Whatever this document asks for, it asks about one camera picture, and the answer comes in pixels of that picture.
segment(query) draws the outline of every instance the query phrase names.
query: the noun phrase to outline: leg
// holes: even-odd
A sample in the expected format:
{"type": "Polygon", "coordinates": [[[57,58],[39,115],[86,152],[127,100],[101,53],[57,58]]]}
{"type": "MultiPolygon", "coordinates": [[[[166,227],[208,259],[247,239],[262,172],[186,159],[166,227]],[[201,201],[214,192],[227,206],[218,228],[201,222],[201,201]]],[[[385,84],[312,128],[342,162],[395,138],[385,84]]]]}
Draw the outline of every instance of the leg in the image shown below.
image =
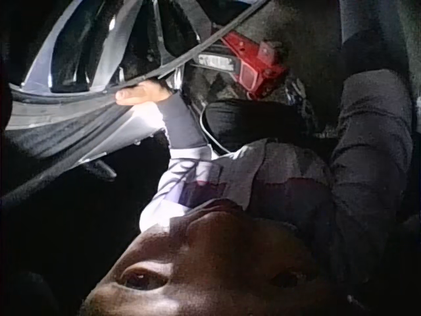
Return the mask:
{"type": "Polygon", "coordinates": [[[203,123],[206,131],[228,151],[237,151],[245,144],[263,138],[301,145],[301,132],[305,129],[303,119],[293,107],[235,99],[208,105],[203,113],[203,123]]]}

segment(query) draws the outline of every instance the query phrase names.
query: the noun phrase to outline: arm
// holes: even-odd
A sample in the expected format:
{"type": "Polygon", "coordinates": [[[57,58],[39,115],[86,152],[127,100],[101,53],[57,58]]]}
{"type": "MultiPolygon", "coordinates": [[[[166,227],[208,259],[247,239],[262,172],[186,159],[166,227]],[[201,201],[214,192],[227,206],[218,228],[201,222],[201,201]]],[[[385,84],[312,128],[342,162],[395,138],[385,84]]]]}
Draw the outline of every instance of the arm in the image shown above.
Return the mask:
{"type": "Polygon", "coordinates": [[[151,81],[116,94],[119,105],[137,105],[148,101],[155,102],[162,114],[171,159],[168,170],[159,181],[158,192],[142,211],[139,222],[141,231],[160,221],[182,216],[188,210],[188,207],[178,203],[186,178],[201,161],[211,159],[211,148],[180,94],[172,95],[169,90],[151,81]]]}
{"type": "Polygon", "coordinates": [[[368,280],[382,258],[412,153],[409,93],[389,70],[390,59],[378,49],[380,38],[366,41],[364,32],[343,47],[348,78],[339,117],[341,137],[331,165],[335,224],[330,266],[339,281],[350,283],[368,280]],[[358,46],[361,55],[352,58],[349,52],[358,46]]]}
{"type": "Polygon", "coordinates": [[[137,105],[148,101],[155,102],[162,114],[172,158],[211,158],[211,149],[179,93],[173,95],[160,84],[146,81],[116,94],[119,105],[137,105]]]}

